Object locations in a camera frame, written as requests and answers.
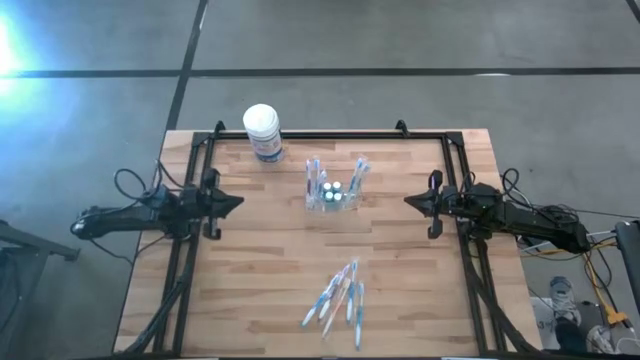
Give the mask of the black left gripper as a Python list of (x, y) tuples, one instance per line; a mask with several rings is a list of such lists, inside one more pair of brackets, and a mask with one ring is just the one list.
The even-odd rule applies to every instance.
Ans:
[(199, 186), (188, 183), (180, 193), (180, 205), (188, 219), (205, 219), (203, 235), (208, 239), (220, 239), (219, 216), (228, 216), (239, 207), (244, 198), (218, 190), (220, 173), (206, 168)]

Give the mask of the white wipes canister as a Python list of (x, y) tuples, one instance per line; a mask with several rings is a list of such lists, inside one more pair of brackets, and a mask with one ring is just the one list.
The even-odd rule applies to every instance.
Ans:
[(267, 104), (255, 104), (245, 111), (242, 120), (256, 157), (266, 163), (278, 162), (283, 145), (276, 110)]

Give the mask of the clear acrylic organizer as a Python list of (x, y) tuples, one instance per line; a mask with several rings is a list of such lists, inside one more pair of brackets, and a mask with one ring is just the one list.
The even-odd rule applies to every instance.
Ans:
[(327, 182), (332, 184), (332, 190), (329, 192), (333, 192), (334, 194), (342, 193), (344, 195), (343, 200), (339, 202), (336, 202), (334, 199), (332, 201), (326, 201), (325, 199), (321, 200), (318, 196), (317, 200), (314, 200), (313, 198), (313, 205), (310, 209), (307, 209), (307, 210), (311, 212), (340, 212), (340, 211), (356, 209), (360, 205), (363, 195), (362, 193), (361, 194), (358, 193), (358, 183), (356, 187), (356, 196), (351, 197), (349, 195), (348, 190), (349, 190), (350, 180), (346, 184), (342, 183), (342, 189), (340, 191), (335, 191), (333, 189), (334, 182), (328, 181), (328, 174), (327, 174)]

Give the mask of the black table frame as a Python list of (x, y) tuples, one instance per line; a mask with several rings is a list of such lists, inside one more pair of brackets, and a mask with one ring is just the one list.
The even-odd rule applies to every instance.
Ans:
[[(146, 348), (172, 357), (473, 356), (511, 342), (473, 287), (475, 269), (514, 327), (531, 345), (540, 337), (518, 248), (497, 234), (484, 249), (443, 221), (429, 239), (429, 220), (404, 202), (424, 192), (433, 170), (446, 183), (499, 185), (489, 134), (469, 130), (288, 130), (285, 156), (257, 161), (240, 131), (168, 133), (161, 158), (170, 172), (198, 179), (217, 168), (221, 188), (244, 202), (220, 222), (221, 238), (172, 244), (144, 234), (119, 323), (115, 352), (129, 348), (158, 309), (168, 281), (193, 267), (188, 295)], [(371, 170), (353, 210), (305, 207), (305, 163), (318, 157), (329, 182), (346, 184), (359, 157)], [(331, 279), (359, 259), (354, 317), (348, 293), (326, 340), (324, 321), (307, 312)], [(355, 349), (357, 284), (363, 282), (361, 350)]]

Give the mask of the black stand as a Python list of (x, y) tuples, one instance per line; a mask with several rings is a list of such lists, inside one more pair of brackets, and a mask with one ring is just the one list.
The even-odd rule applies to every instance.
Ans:
[(0, 360), (9, 358), (49, 257), (76, 261), (79, 252), (0, 220)]

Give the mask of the black equipment panel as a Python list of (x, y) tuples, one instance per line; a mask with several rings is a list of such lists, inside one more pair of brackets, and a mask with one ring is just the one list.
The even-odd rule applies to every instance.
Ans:
[(614, 227), (614, 232), (634, 302), (640, 314), (640, 220), (618, 222)]

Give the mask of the person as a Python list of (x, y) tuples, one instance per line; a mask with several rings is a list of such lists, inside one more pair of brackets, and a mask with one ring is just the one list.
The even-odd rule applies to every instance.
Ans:
[(612, 344), (611, 331), (604, 324), (602, 308), (590, 301), (578, 301), (568, 278), (553, 277), (549, 295), (560, 352), (618, 353)]

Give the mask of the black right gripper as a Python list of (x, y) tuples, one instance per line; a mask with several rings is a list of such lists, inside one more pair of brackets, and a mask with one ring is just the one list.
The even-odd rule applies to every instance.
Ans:
[(452, 216), (460, 216), (463, 212), (463, 193), (456, 186), (440, 187), (443, 184), (443, 173), (433, 170), (428, 180), (428, 191), (422, 194), (410, 195), (404, 198), (406, 204), (420, 212), (423, 216), (430, 216), (432, 224), (427, 230), (429, 239), (438, 238), (443, 232), (442, 212)]

